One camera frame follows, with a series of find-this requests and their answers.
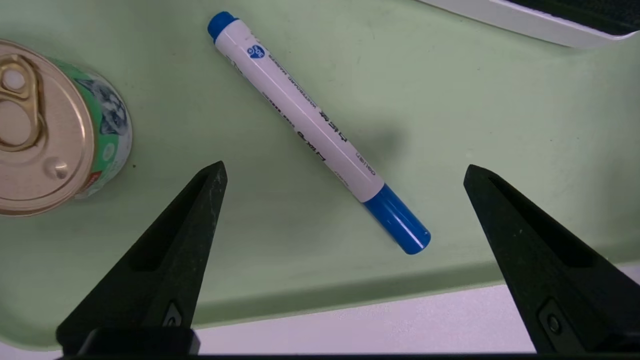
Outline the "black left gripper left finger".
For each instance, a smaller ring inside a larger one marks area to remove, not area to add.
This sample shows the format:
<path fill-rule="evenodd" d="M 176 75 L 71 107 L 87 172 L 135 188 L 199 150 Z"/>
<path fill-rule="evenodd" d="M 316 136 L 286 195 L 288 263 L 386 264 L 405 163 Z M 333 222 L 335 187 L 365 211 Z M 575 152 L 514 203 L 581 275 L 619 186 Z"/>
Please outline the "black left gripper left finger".
<path fill-rule="evenodd" d="M 227 187 L 202 168 L 57 327 L 64 351 L 198 351 L 192 329 Z"/>

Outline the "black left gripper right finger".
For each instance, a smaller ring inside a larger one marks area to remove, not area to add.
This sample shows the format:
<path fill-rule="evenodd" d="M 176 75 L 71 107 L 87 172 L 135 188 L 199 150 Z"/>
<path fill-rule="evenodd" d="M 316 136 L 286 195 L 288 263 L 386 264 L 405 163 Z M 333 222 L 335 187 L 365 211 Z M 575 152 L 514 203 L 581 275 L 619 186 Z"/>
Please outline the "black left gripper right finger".
<path fill-rule="evenodd" d="M 493 171 L 463 185 L 538 353 L 638 353 L 636 281 Z"/>

